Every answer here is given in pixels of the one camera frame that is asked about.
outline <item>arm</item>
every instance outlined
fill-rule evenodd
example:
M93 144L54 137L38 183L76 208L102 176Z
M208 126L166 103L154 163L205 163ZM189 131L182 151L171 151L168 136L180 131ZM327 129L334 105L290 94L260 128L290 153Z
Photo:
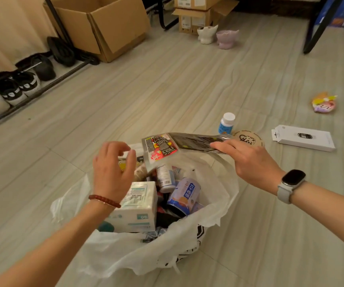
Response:
M285 172L264 147L253 147L237 140L214 142L211 146L234 159L236 173L240 178L277 195L278 185ZM304 182L294 190L290 200L344 242L344 196Z
M94 194L118 203L131 186L136 167L136 153L131 150L122 174L118 156L130 150L123 142L105 143L93 160ZM92 200L62 229L45 240L0 276L0 287L55 286L84 242L109 216L114 207Z

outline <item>white bottle with blue label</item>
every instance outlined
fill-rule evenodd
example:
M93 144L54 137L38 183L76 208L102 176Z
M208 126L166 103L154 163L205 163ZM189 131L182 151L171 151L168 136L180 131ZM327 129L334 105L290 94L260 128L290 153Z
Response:
M225 113L219 126L219 134L231 134L236 116L232 113Z

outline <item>white box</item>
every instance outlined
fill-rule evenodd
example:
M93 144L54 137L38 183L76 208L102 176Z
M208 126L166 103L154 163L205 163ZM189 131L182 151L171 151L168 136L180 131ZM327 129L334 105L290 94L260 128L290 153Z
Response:
M281 144L332 152L334 147L330 132L278 125L272 130L273 141Z
M157 192L154 181L132 182L126 197L105 219L116 233L155 231Z

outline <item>white box with teal print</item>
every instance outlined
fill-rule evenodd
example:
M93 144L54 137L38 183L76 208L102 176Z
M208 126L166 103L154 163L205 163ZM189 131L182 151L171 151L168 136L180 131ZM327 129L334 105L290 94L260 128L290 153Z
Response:
M126 197L105 219L116 233L155 231L157 193L154 181L132 182Z

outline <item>black watch screen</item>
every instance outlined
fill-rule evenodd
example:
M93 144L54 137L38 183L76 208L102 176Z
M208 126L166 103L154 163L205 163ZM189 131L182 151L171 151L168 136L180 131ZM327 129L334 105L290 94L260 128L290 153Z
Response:
M293 169L285 174L285 176L282 178L282 182L290 186L295 186L299 184L305 178L305 176L306 174L301 170Z

